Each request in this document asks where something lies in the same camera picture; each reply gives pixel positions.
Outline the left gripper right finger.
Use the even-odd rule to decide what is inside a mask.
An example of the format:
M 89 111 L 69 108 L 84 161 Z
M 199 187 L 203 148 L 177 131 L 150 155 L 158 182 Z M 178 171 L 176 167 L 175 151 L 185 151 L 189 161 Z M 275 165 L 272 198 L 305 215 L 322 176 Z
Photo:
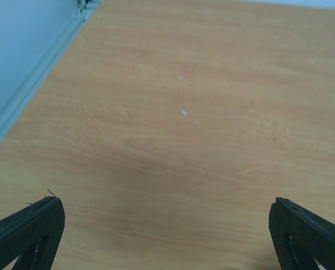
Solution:
M 281 269 L 335 269 L 335 224 L 277 197 L 269 231 Z

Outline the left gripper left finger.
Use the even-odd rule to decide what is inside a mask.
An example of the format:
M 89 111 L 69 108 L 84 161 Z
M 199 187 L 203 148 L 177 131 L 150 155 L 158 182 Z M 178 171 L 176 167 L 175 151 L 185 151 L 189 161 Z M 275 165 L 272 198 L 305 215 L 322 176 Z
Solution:
M 0 269 L 51 269 L 65 227 L 58 197 L 47 196 L 0 220 Z

